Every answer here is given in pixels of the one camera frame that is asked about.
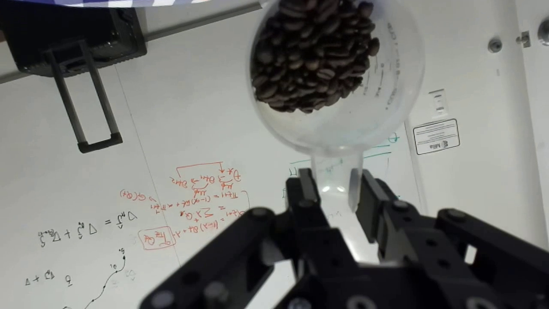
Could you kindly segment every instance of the white label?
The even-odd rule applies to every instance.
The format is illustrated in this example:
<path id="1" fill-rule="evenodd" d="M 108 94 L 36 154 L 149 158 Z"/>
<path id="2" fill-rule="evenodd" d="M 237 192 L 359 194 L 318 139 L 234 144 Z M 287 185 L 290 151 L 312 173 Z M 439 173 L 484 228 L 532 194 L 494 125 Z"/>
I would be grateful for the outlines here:
<path id="1" fill-rule="evenodd" d="M 417 154 L 438 153 L 460 146 L 458 120 L 427 124 L 414 129 Z"/>

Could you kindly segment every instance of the whiteboard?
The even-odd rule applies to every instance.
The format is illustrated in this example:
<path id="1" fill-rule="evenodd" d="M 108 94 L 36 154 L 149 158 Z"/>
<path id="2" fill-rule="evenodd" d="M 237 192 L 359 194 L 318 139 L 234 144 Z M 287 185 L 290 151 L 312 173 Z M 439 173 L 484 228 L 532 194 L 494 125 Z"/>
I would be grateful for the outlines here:
<path id="1" fill-rule="evenodd" d="M 124 136 L 107 151 L 77 151 L 53 81 L 0 86 L 2 307 L 137 307 L 249 206 L 285 209 L 283 184 L 307 156 L 271 137 L 249 101 L 258 17 L 155 41 L 101 70 Z M 88 137 L 107 137 L 89 77 L 69 87 Z M 403 129 L 366 166 L 419 203 Z M 355 228 L 352 251 L 367 261 Z"/>

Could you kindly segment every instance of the clear plastic cup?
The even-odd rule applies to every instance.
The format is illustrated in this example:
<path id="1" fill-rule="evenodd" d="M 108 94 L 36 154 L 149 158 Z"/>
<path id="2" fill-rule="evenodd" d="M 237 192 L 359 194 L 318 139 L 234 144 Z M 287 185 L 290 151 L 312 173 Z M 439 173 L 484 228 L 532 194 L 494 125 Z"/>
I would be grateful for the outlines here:
<path id="1" fill-rule="evenodd" d="M 409 3 L 373 3 L 373 38 L 379 38 L 381 50 L 371 58 L 362 86 L 349 98 L 312 113 L 282 113 L 254 101 L 258 115 L 276 139 L 311 154 L 323 209 L 330 211 L 328 215 L 357 209 L 364 151 L 403 124 L 422 84 L 424 45 Z M 252 45 L 276 10 L 278 2 L 266 2 Z"/>

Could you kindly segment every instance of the black bracket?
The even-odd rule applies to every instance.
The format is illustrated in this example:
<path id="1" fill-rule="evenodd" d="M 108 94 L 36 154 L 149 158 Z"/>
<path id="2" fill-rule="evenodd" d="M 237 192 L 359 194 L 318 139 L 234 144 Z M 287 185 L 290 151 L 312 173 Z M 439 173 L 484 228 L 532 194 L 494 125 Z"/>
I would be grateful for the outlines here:
<path id="1" fill-rule="evenodd" d="M 71 63 L 59 63 L 59 60 L 57 60 L 59 53 L 64 53 L 64 51 L 69 51 L 69 50 L 72 50 L 72 51 L 77 50 L 79 55 L 83 55 L 83 58 L 77 58 L 77 60 L 84 60 L 86 69 L 88 69 L 88 72 L 91 75 L 93 86 L 95 86 L 96 94 L 98 94 L 100 103 L 101 103 L 103 115 L 105 115 L 108 129 L 110 129 L 110 139 L 98 141 L 98 142 L 93 142 L 93 144 L 89 144 L 86 141 L 84 129 L 81 125 L 79 115 L 76 113 L 76 108 L 74 108 L 74 103 L 72 103 L 72 98 L 71 98 L 71 93 L 69 93 L 69 87 L 67 87 L 67 82 L 65 82 L 65 70 L 71 69 Z M 96 69 L 96 63 L 95 63 L 95 60 L 91 57 L 91 51 L 89 51 L 86 41 L 76 41 L 76 43 L 64 45 L 60 48 L 48 50 L 47 51 L 47 62 L 52 65 L 55 84 L 57 84 L 57 87 L 59 87 L 59 91 L 62 94 L 62 100 L 64 100 L 64 105 L 65 105 L 65 110 L 67 110 L 74 136 L 76 136 L 77 144 L 79 144 L 79 151 L 81 153 L 91 153 L 91 151 L 98 151 L 98 149 L 105 149 L 105 148 L 115 146 L 115 144 L 122 144 L 122 136 L 120 136 L 113 110 L 110 106 L 108 96 L 107 96 L 103 82 L 101 82 L 101 75 L 100 75 L 100 72 Z"/>

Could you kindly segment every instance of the black mount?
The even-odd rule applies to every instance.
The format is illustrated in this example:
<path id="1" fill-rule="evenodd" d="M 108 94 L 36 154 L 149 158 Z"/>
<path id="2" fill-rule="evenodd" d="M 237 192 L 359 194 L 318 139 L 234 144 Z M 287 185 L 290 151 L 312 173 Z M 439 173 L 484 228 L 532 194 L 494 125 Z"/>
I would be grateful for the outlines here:
<path id="1" fill-rule="evenodd" d="M 297 285 L 276 309 L 548 309 L 549 254 L 458 209 L 422 216 L 362 172 L 357 218 L 379 244 L 359 264 L 331 228 L 311 170 L 287 180 L 288 209 L 249 209 L 141 304 L 141 309 L 246 307 L 290 259 Z M 472 264 L 465 251 L 477 249 Z"/>

